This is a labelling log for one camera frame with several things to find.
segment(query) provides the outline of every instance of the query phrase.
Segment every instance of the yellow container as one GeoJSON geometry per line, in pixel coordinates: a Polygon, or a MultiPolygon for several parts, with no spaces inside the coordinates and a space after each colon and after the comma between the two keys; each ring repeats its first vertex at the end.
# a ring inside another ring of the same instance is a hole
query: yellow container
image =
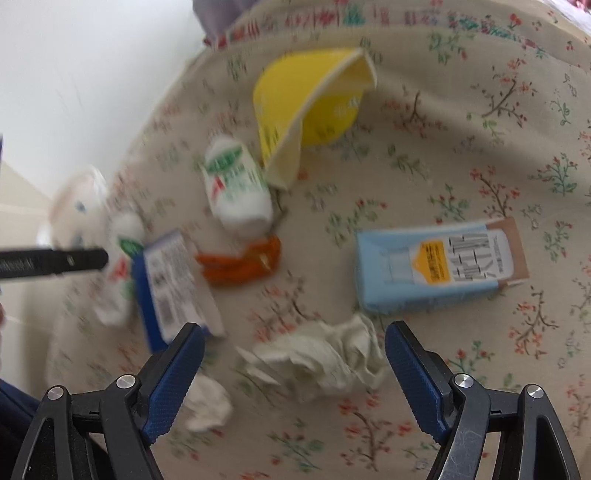
{"type": "Polygon", "coordinates": [[[376,86],[374,65],[361,48],[307,51],[270,65],[254,90],[267,183],[288,189],[302,146],[339,138],[355,121],[363,93],[376,86]]]}

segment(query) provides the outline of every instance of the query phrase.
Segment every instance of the crumpled tissue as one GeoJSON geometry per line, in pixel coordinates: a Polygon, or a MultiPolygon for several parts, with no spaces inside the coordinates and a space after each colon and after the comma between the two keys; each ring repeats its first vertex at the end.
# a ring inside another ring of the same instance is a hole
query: crumpled tissue
{"type": "Polygon", "coordinates": [[[215,380],[202,374],[195,375],[183,405],[191,410],[185,427],[191,432],[206,432],[222,427],[232,415],[230,395],[215,380]]]}
{"type": "Polygon", "coordinates": [[[389,371],[374,325],[360,313],[336,326],[307,323],[252,352],[237,350],[248,375],[301,402],[348,393],[360,383],[378,388],[389,371]]]}

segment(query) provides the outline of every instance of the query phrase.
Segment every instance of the floral tablecloth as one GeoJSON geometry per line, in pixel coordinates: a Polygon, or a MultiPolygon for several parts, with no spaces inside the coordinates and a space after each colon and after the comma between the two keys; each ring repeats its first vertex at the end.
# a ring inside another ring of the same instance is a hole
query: floral tablecloth
{"type": "MultiPolygon", "coordinates": [[[[297,404],[244,375],[235,345],[348,320],[358,229],[506,216],[517,220],[530,281],[405,318],[454,372],[489,388],[542,385],[584,468],[591,40],[558,12],[525,1],[264,1],[182,74],[132,146],[112,203],[136,201],[152,239],[180,228],[203,251],[235,251],[211,217],[198,168],[209,135],[224,130],[259,155],[251,95],[265,66],[343,46],[367,49],[378,88],[356,124],[306,151],[297,184],[275,196],[284,214],[279,272],[214,291],[229,336],[207,344],[202,368],[230,392],[235,414],[224,428],[192,434],[182,411],[153,448],[165,477],[425,478],[437,445],[419,431],[394,375],[378,391],[297,404]]],[[[102,388],[148,356],[139,320],[108,329],[90,301],[92,287],[73,282],[48,365],[48,381],[72,391],[102,388]]],[[[391,321],[373,320],[380,334],[391,321]]],[[[490,437],[480,478],[492,472],[498,437],[490,437]]]]}

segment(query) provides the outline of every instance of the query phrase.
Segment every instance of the blue gripper pad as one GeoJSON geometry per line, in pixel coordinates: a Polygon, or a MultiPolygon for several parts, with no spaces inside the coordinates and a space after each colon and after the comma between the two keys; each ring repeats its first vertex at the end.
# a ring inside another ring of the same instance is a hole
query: blue gripper pad
{"type": "Polygon", "coordinates": [[[418,426],[441,445],[450,428],[444,419],[440,393],[394,323],[386,330],[385,349],[418,426]]]}
{"type": "MultiPolygon", "coordinates": [[[[174,348],[174,341],[169,348],[174,348]]],[[[205,341],[201,328],[195,326],[177,355],[170,362],[148,400],[148,417],[141,433],[151,445],[168,433],[183,399],[203,360],[205,341]]]]}

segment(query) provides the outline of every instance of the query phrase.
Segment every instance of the black marker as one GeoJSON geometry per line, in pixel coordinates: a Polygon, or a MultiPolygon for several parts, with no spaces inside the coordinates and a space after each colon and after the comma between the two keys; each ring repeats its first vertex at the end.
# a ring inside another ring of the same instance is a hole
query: black marker
{"type": "Polygon", "coordinates": [[[102,248],[0,251],[0,279],[44,277],[65,272],[102,270],[109,255],[102,248]]]}

